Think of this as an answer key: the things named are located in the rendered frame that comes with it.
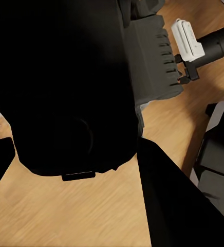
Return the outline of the camera tripod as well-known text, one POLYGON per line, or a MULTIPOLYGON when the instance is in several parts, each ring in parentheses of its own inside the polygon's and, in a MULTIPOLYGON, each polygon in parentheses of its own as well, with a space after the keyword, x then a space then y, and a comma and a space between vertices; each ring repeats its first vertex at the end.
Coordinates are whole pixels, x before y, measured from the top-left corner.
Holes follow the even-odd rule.
POLYGON ((141 112, 153 101, 170 99, 183 91, 164 18, 157 12, 165 0, 132 0, 130 24, 124 30, 130 76, 139 119, 138 137, 143 137, 141 112))

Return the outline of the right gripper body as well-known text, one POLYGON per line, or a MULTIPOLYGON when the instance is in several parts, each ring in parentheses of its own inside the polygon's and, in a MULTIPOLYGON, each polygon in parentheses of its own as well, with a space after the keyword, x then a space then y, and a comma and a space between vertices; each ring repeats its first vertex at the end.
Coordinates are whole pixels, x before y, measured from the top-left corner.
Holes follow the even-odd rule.
POLYGON ((197 68, 223 57, 222 46, 215 31, 197 39, 196 41, 202 44, 205 55, 192 62, 185 61, 185 66, 188 70, 191 81, 199 79, 197 68))

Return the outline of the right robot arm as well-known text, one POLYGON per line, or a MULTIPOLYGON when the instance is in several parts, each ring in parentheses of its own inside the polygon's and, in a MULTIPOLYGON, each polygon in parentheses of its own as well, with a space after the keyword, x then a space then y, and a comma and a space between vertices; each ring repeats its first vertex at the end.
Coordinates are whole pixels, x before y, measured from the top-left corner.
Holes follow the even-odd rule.
POLYGON ((199 79, 197 68, 224 57, 224 28, 197 40, 190 22, 177 19, 171 29, 180 52, 174 56, 175 62, 186 66, 186 76, 177 79, 179 84, 199 79))

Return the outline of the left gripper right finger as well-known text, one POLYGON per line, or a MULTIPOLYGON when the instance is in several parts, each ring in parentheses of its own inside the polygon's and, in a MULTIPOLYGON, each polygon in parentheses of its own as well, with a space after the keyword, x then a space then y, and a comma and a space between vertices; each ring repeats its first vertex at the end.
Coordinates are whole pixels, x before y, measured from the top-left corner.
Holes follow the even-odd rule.
POLYGON ((152 247, 224 247, 224 215, 158 144, 138 137, 152 247))

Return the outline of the digital camera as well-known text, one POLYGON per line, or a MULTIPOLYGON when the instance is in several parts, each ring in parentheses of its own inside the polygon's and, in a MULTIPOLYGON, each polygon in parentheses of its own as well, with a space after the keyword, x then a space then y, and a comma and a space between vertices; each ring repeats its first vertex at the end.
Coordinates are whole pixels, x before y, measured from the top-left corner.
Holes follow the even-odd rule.
POLYGON ((132 0, 0 0, 0 112, 20 162, 63 181, 138 153, 132 0))

